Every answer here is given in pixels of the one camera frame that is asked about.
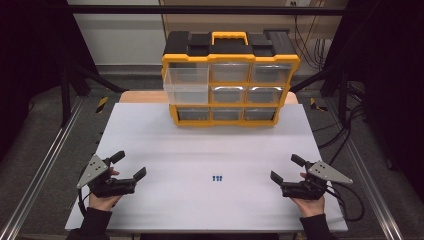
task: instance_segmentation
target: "aluminum rail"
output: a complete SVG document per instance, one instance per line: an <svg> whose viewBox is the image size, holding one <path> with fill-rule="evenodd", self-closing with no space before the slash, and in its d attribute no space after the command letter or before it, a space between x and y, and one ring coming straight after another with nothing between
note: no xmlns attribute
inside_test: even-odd
<svg viewBox="0 0 424 240"><path fill-rule="evenodd" d="M44 157L43 162L38 168L37 173L33 177L31 184L28 186L24 196L22 197L12 216L9 218L8 222L0 232L1 240L13 240L18 235L22 224L24 223L29 211L31 210L35 199L43 187L43 184L47 179L47 176L79 115L84 100L85 97L77 97L72 109L70 120L64 127L60 128L55 140L50 146L49 151Z"/></svg>
<svg viewBox="0 0 424 240"><path fill-rule="evenodd" d="M356 16L363 10L333 7L193 6L193 5L45 5L50 11L77 14L231 14Z"/></svg>
<svg viewBox="0 0 424 240"><path fill-rule="evenodd" d="M334 119L338 120L336 113L336 105L334 99L324 98L328 109L333 115ZM358 152L358 149L355 146L355 143L350 138L347 141L347 148L352 156L352 163L355 168L356 173L361 180L362 186L364 187L365 194L370 201L371 207L374 210L375 216L380 222L381 229L383 230L386 238L389 240L402 240L404 239L402 233L399 230L396 221L394 220L392 214L390 213L389 208L387 207L386 201L384 201L383 196L378 190L376 183L374 182L371 174L368 172L367 167L365 166L364 161L361 158L361 155Z"/></svg>

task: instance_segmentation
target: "black curtain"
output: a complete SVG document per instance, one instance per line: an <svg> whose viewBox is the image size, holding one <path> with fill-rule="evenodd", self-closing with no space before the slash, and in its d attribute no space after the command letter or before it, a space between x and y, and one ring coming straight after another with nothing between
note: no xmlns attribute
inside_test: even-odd
<svg viewBox="0 0 424 240"><path fill-rule="evenodd" d="M355 38L354 52L344 56L348 61L341 71L349 81L364 83L364 107L387 158L424 201L424 1L350 2L368 12L379 4ZM349 22L340 25L326 64L340 59L361 19L345 19Z"/></svg>
<svg viewBox="0 0 424 240"><path fill-rule="evenodd" d="M87 95L89 88L72 64L98 74L73 14L48 11L46 4L49 1L0 1L0 160L28 115L30 99L59 86L64 68L79 95Z"/></svg>

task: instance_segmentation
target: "metal frame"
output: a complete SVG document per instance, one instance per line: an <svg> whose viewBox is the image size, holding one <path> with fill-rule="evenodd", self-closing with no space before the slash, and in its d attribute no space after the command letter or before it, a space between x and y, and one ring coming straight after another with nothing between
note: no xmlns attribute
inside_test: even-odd
<svg viewBox="0 0 424 240"><path fill-rule="evenodd" d="M43 10L48 11L63 11L67 13L77 13L77 14L232 14L232 15L319 15L319 16L348 16L348 17L362 17L363 10L352 10L346 8L293 8L293 7L239 7L239 6L140 6L140 5L132 5L132 6L110 6L110 5L43 5L41 6ZM39 11L38 14L46 13L46 11ZM51 36L47 36L45 41L57 43L56 38L52 38ZM116 87L105 80L103 80L97 74L86 72L84 69L78 68L78 65L75 63L70 63L67 59L66 52L63 52L63 45L55 45L57 49L50 49L53 55L56 55L61 64L62 69L67 69L69 67L76 68L78 72L89 75L89 77L94 78L96 81L100 82L103 85L107 85L107 87L111 90L121 91L122 89ZM311 78L305 80L304 82L298 84L297 86L292 87L292 91L297 92L302 88L312 84L313 82L323 79L328 76L328 74L332 74L333 71L338 72L341 68L342 64L337 64L337 66L329 66L322 72L317 73ZM68 80L66 78L66 72L62 72L61 76L62 83L62 96L63 99L63 108L64 111L69 111L69 85ZM85 86L82 86L81 92L84 94ZM70 129L72 128L75 119L78 115L80 106L82 101L80 101L76 107L76 111L70 115L68 113L64 114L64 120L62 123L63 128L59 131L58 136L53 143L51 149L47 153L42 165L36 173L32 183L30 184L27 192L19 203L17 209L13 213L13 216L9 219L6 226L3 228L0 233L1 239L15 239L17 236L20 227L22 226L29 210L31 209L38 192L41 190L41 187L51 169L52 164L54 163L58 153L60 152L61 146L64 144L67 135L69 134ZM381 227L386 234L387 239L403 239L402 235L391 216L389 209L387 208L384 199L381 197L377 187L375 186L371 175L367 172L365 165L363 164L360 156L353 145L353 142L350 143L350 151L356 160L354 161L354 165L356 171L358 172L362 183L365 185L365 190L368 197L371 199L371 205L377 215L378 220L380 221Z"/></svg>

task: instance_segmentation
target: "person's hand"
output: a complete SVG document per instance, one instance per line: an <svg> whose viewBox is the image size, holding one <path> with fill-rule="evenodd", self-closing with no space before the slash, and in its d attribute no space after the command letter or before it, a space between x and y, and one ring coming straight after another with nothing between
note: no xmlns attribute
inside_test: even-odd
<svg viewBox="0 0 424 240"><path fill-rule="evenodd" d="M300 173L300 176L306 177L306 173ZM325 199L322 196L318 200L304 200L299 198L290 198L299 207L302 217L312 217L324 213Z"/></svg>
<svg viewBox="0 0 424 240"><path fill-rule="evenodd" d="M111 167L110 172L112 175L119 175L119 172L113 170L113 167ZM101 211L110 211L110 209L112 209L112 207L115 206L116 203L118 203L119 199L121 199L121 196L113 196L113 197L108 197L108 198L98 198L96 197L96 195L94 195L93 193L90 194L89 196L89 200L88 200L88 205L91 208L95 208L97 210L101 210Z"/></svg>

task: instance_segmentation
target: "white tabletop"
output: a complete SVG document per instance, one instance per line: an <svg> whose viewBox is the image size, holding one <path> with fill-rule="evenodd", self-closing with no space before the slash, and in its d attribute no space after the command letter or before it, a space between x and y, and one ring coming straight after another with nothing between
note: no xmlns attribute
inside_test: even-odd
<svg viewBox="0 0 424 240"><path fill-rule="evenodd" d="M299 182L305 170L292 154L321 160L302 105L286 105L274 127L177 127L168 104L115 105L96 154L124 150L118 179L147 175L136 192L113 208L108 229L129 232L284 232L302 230L296 205L281 196L271 170ZM213 181L213 176L222 181ZM326 195L331 231L347 226L334 197ZM74 205L65 229L83 217Z"/></svg>

